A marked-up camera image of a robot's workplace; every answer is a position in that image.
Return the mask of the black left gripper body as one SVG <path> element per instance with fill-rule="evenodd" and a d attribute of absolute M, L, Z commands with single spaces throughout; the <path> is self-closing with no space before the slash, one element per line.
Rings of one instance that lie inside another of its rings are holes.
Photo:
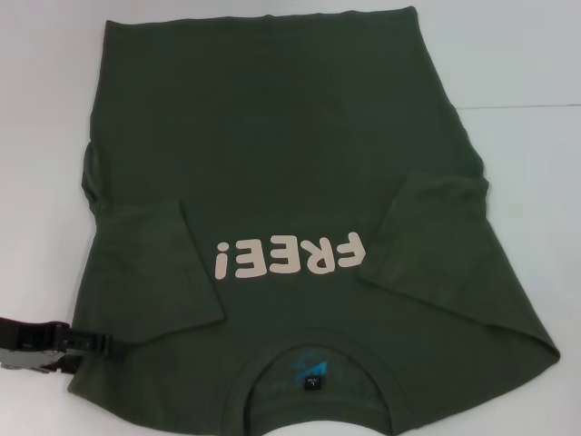
<path fill-rule="evenodd" d="M 30 323 L 1 320 L 2 362 L 55 362 L 64 355 L 58 335 L 70 328 L 66 322 Z"/>

